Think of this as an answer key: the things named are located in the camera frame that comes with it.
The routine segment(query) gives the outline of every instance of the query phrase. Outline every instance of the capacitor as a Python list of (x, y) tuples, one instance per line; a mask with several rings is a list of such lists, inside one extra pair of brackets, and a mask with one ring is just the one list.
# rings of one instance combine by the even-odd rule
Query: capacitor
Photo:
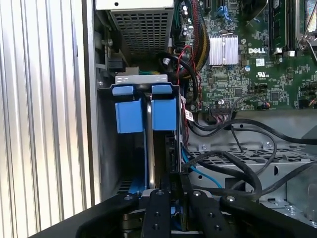
[(282, 57), (278, 57), (278, 58), (276, 59), (276, 63), (277, 63), (277, 64), (283, 63), (283, 58), (282, 58)]
[(245, 73), (249, 73), (250, 71), (251, 71), (251, 67), (248, 65), (243, 68), (243, 72)]

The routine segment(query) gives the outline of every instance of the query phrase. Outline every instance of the red wire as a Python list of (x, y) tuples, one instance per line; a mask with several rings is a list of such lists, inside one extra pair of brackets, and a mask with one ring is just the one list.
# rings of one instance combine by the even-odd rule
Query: red wire
[(193, 49), (191, 46), (185, 46), (184, 49), (182, 50), (182, 52), (180, 53), (179, 57), (178, 57), (178, 62), (177, 62), (177, 72), (176, 72), (176, 77), (177, 77), (177, 85), (179, 85), (179, 71), (180, 71), (180, 60), (182, 59), (183, 55), (186, 53), (186, 49), (190, 49), (191, 50), (191, 58), (190, 60), (192, 60), (193, 58)]

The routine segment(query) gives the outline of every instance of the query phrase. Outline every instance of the white label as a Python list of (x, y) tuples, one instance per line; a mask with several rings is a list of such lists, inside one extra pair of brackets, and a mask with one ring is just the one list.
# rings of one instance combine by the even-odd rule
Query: white label
[(168, 58), (164, 58), (164, 59), (163, 59), (163, 64), (168, 65), (169, 62), (170, 62), (170, 59), (168, 59)]
[(279, 0), (274, 0), (274, 9), (279, 7)]
[(265, 66), (265, 59), (256, 59), (256, 66)]
[(187, 120), (194, 121), (193, 114), (192, 114), (190, 111), (185, 110), (185, 116), (186, 116), (186, 119), (187, 119)]

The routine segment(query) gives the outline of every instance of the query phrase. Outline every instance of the wire bundle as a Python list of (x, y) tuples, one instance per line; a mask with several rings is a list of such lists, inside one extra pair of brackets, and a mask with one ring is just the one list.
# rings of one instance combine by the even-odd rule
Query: wire bundle
[[(181, 28), (180, 22), (180, 12), (179, 9), (181, 7), (182, 0), (178, 0), (175, 3), (175, 13), (174, 13), (174, 27)], [(188, 7), (189, 16), (192, 19), (193, 26), (194, 26), (194, 42), (192, 45), (192, 57), (188, 61), (188, 64), (195, 69), (196, 72), (200, 72), (203, 66), (206, 64), (209, 51), (210, 51), (210, 40), (207, 32), (207, 27), (205, 24), (205, 20), (203, 17), (202, 9), (199, 5), (199, 1), (197, 0), (185, 0), (184, 1), (186, 6)], [(173, 74), (169, 74), (174, 79), (179, 76), (179, 79), (189, 79), (190, 73), (187, 69), (182, 68), (179, 71), (179, 75), (177, 72)]]

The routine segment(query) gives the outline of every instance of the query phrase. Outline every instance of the blue cable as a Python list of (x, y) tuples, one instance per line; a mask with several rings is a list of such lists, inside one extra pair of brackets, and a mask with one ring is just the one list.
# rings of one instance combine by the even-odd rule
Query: blue cable
[[(182, 154), (183, 154), (184, 161), (185, 161), (186, 163), (189, 162), (189, 159), (188, 159), (188, 157), (187, 157), (187, 155), (186, 155), (184, 149), (182, 149)], [(213, 181), (219, 188), (222, 188), (221, 185), (218, 183), (218, 181), (215, 180), (213, 177), (210, 177), (209, 175), (206, 175), (206, 174), (204, 174), (203, 172), (200, 172), (200, 171), (197, 170), (194, 166), (191, 166), (190, 168), (191, 168), (194, 172), (196, 172), (196, 173), (198, 173), (198, 174), (200, 174), (200, 175), (202, 175), (202, 176), (204, 176), (204, 177), (210, 179), (211, 181)]]

